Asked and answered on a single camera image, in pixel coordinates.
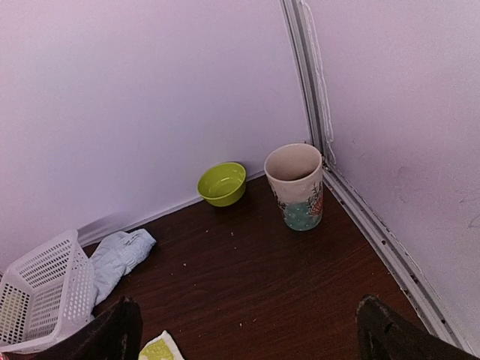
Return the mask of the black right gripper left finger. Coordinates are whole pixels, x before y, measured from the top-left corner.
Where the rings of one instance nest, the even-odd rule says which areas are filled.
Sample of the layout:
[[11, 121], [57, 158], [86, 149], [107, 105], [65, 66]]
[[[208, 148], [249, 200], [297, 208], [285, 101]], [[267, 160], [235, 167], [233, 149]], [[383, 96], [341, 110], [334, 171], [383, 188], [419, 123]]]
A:
[[57, 359], [137, 359], [143, 335], [140, 306], [120, 298], [85, 328], [62, 341]]

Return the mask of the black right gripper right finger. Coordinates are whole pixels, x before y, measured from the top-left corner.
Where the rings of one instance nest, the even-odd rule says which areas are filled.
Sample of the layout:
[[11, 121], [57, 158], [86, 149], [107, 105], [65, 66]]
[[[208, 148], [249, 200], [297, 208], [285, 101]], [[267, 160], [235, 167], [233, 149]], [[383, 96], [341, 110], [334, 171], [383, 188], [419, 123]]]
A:
[[373, 295], [356, 311], [361, 359], [474, 359], [475, 356], [417, 328]]

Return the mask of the green patterned white towel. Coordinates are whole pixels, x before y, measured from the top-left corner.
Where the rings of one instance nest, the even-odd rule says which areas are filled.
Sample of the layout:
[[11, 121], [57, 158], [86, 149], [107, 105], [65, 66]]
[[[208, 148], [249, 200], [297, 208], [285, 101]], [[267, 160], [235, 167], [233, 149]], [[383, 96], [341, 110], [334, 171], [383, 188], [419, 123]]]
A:
[[170, 333], [164, 330], [139, 352], [139, 360], [184, 360]]

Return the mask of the light blue towel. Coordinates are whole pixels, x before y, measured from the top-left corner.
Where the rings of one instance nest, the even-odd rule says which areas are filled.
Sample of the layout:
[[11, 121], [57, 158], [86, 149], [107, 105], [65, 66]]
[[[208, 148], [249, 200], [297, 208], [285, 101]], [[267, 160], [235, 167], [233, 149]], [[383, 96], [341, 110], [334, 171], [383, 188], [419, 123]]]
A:
[[115, 232], [104, 238], [91, 255], [94, 267], [94, 305], [99, 305], [125, 275], [143, 262], [156, 245], [145, 229]]

